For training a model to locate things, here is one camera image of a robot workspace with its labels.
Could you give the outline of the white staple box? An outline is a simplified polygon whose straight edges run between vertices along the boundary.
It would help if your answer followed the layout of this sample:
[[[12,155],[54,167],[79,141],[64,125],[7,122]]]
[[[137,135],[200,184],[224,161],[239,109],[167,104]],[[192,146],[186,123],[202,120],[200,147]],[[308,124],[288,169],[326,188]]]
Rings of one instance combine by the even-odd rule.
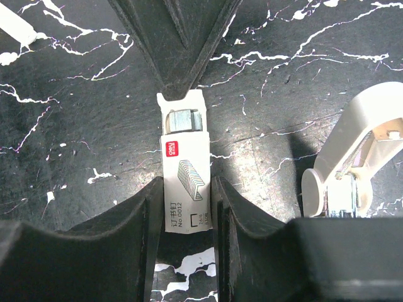
[[[207,231],[212,227],[210,134],[203,93],[192,89],[185,98],[177,101],[167,101],[159,93],[157,103],[162,114],[160,145],[165,231],[185,235]],[[201,113],[203,130],[167,134],[167,115],[183,109],[195,109]]]

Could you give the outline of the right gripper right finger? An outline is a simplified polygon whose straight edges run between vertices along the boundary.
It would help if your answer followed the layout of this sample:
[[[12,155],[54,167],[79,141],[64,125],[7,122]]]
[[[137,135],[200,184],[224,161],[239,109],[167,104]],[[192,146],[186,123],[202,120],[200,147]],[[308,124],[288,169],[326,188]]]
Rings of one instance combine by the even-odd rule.
[[[401,218],[283,223],[211,181],[220,301],[401,301]]]

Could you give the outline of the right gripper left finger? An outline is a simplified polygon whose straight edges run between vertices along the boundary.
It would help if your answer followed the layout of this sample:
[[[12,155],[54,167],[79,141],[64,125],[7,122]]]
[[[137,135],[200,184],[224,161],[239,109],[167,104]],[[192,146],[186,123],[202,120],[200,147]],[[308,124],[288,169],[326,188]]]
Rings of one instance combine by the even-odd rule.
[[[148,301],[164,218],[164,186],[66,232],[1,222],[2,301]]]

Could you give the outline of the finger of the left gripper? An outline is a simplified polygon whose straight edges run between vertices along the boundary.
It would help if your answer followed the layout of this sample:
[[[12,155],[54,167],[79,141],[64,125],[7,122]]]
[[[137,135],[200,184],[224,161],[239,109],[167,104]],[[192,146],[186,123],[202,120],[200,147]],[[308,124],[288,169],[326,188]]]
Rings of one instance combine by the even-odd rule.
[[[188,91],[189,38],[180,1],[110,1],[110,6],[140,47],[167,100]]]
[[[164,94],[186,94],[203,74],[240,1],[164,1],[173,31],[164,34]]]

